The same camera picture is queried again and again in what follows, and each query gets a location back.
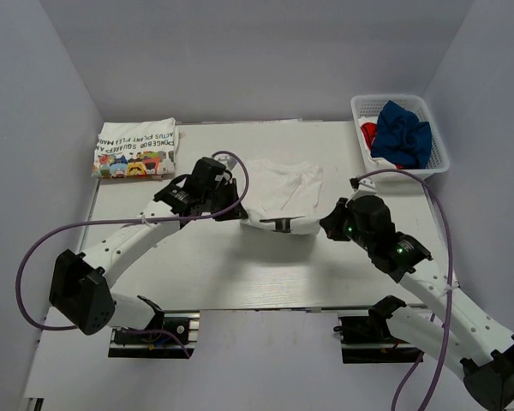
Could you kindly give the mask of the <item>white t-shirt black graphic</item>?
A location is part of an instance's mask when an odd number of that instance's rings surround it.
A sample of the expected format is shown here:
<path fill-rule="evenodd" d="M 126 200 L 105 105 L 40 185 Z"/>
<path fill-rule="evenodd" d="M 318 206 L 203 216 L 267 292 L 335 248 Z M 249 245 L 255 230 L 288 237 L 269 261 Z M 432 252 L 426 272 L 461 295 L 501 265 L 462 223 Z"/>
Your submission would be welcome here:
<path fill-rule="evenodd" d="M 268 159 L 246 162 L 249 189 L 242 201 L 242 223 L 288 235 L 317 235 L 323 168 L 303 162 L 277 164 Z"/>

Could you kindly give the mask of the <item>dark blue t-shirt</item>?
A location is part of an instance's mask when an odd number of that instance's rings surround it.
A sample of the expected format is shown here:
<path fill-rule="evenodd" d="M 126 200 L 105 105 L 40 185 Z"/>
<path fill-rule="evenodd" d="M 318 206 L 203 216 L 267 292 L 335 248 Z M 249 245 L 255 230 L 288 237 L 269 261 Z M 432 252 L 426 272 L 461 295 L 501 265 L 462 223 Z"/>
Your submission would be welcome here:
<path fill-rule="evenodd" d="M 430 159 L 432 139 L 429 122 L 389 100 L 378 116 L 370 153 L 404 170 L 421 170 Z"/>

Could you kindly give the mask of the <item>white t-shirt red graphic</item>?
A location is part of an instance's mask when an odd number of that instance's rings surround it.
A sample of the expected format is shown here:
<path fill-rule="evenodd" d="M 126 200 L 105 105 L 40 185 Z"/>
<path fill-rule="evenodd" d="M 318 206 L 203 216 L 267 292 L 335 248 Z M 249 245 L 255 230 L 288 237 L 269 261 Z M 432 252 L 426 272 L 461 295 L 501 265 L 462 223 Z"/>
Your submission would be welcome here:
<path fill-rule="evenodd" d="M 378 117 L 361 117 L 358 119 L 360 131 L 362 132 L 365 153 L 367 159 L 374 165 L 376 169 L 402 169 L 401 166 L 390 163 L 384 158 L 373 158 L 371 155 L 372 144 L 377 134 Z"/>

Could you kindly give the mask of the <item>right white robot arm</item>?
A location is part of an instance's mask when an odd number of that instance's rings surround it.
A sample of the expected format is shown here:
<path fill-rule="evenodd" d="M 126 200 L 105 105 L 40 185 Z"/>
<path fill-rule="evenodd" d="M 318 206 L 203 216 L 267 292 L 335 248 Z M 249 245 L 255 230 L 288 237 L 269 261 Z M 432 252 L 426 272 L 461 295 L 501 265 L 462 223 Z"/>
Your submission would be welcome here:
<path fill-rule="evenodd" d="M 514 333 L 449 284 L 431 252 L 415 237 L 396 230 L 381 198 L 342 198 L 320 220 L 320 227 L 330 240 L 357 244 L 379 271 L 443 322 L 434 325 L 388 295 L 368 311 L 376 339 L 403 340 L 443 363 L 486 410 L 503 410 L 514 402 Z"/>

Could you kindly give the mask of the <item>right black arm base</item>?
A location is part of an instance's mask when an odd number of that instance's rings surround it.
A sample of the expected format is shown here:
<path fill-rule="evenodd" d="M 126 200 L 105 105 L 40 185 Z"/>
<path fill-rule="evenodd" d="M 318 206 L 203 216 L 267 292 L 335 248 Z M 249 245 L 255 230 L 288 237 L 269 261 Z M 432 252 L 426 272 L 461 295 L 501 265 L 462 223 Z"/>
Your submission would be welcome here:
<path fill-rule="evenodd" d="M 333 328 L 341 342 L 345 365 L 409 364 L 421 351 L 394 337 L 380 337 L 369 324 L 367 316 L 343 316 Z"/>

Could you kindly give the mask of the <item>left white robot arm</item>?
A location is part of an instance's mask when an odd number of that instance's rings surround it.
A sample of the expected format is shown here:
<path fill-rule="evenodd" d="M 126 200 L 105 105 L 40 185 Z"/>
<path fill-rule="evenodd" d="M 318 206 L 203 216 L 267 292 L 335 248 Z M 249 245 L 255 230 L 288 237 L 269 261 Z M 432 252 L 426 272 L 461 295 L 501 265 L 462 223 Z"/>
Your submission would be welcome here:
<path fill-rule="evenodd" d="M 119 220 L 119 230 L 92 247 L 74 253 L 67 250 L 56 260 L 50 303 L 82 333 L 123 328 L 144 341 L 159 339 L 164 331 L 164 311 L 138 295 L 112 292 L 120 276 L 163 239 L 189 222 L 241 220 L 248 214 L 232 175 L 242 160 L 221 151 L 199 159 L 192 172 L 174 178 L 153 195 L 135 219 Z"/>

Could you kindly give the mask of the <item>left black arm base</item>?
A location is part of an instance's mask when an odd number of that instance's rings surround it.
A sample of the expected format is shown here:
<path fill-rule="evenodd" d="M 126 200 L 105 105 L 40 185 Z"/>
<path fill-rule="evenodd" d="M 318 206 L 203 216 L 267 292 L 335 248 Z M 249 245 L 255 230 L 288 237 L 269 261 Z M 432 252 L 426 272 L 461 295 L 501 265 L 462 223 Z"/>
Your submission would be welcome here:
<path fill-rule="evenodd" d="M 161 332 L 136 334 L 116 328 L 108 357 L 187 360 L 194 352 L 199 328 L 199 313 L 167 313 L 159 326 Z"/>

